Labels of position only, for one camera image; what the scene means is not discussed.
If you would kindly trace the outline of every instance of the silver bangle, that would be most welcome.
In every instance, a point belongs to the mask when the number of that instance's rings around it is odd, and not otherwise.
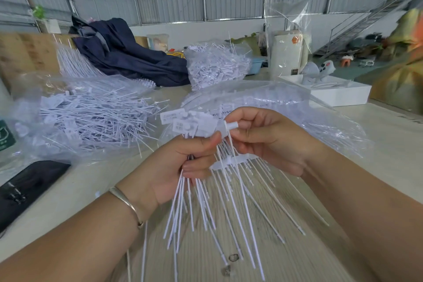
[[[143,227],[144,222],[142,220],[140,220],[140,217],[138,216],[137,210],[135,210],[134,206],[129,201],[129,199],[125,196],[125,194],[122,193],[122,191],[115,186],[111,187],[109,189],[109,192],[112,193],[114,196],[116,196],[118,199],[120,199],[123,203],[128,205],[134,211],[135,217],[136,217],[137,222],[138,222],[138,229],[140,230],[141,227]]]

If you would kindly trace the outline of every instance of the hand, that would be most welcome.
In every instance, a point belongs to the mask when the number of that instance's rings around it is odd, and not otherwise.
[[[238,122],[239,127],[230,135],[241,154],[255,154],[291,175],[301,176],[309,156],[322,145],[293,121],[270,109],[240,107],[225,120]]]
[[[216,161],[214,153],[220,142],[220,132],[209,138],[177,136],[154,151],[117,187],[145,217],[149,217],[157,205],[173,198],[181,167],[186,178],[204,179],[210,175],[209,167]],[[196,159],[187,161],[191,154]]]

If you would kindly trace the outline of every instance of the black phone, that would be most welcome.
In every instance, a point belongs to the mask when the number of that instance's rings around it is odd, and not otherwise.
[[[71,164],[38,161],[0,186],[0,232],[60,178]]]

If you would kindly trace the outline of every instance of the table surface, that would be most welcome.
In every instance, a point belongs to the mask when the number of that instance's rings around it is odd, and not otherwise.
[[[177,103],[189,92],[189,87],[172,87],[162,91]],[[337,110],[361,124],[368,137],[375,142],[369,156],[355,162],[386,183],[423,202],[423,123],[418,118],[373,103],[338,107]],[[81,210],[94,200],[97,191],[105,192],[140,162],[139,156],[133,156],[73,167],[8,228],[0,239],[0,261]],[[277,176],[275,180],[278,197],[307,235],[300,234],[263,186],[258,185],[254,179],[256,185],[251,187],[251,193],[286,239],[286,244],[278,241],[257,209],[249,205],[267,281],[377,281],[363,258],[355,252],[342,230],[302,180],[291,178],[292,183],[330,226],[319,221],[286,178]],[[209,191],[217,223],[216,235],[228,257],[236,253],[235,244],[218,202],[216,189]],[[241,200],[239,190],[234,191],[237,200]],[[173,281],[173,252],[166,250],[162,239],[169,208],[169,204],[162,206],[149,220],[145,281]],[[179,281],[261,280],[259,270],[251,267],[236,217],[231,211],[232,207],[229,209],[245,259],[230,263],[230,278],[224,277],[224,264],[210,232],[204,230],[201,221],[197,221],[196,230],[191,232],[186,221],[183,228],[187,230],[183,231],[183,241],[177,256]],[[197,204],[194,211],[198,220]],[[130,249],[133,281],[140,280],[142,247],[143,232]],[[109,278],[110,281],[127,281],[125,263],[122,259]]]

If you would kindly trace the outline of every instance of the metal staircase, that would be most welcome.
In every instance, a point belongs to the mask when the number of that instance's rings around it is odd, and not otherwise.
[[[360,16],[352,20],[352,22],[348,22],[348,19],[357,15],[356,13],[352,14],[342,23],[332,28],[329,42],[314,54],[322,56],[322,59],[327,58],[334,52],[343,49],[348,42],[356,38],[363,30],[369,28],[379,19],[395,10],[405,7],[410,1],[411,0],[384,0],[370,13]]]

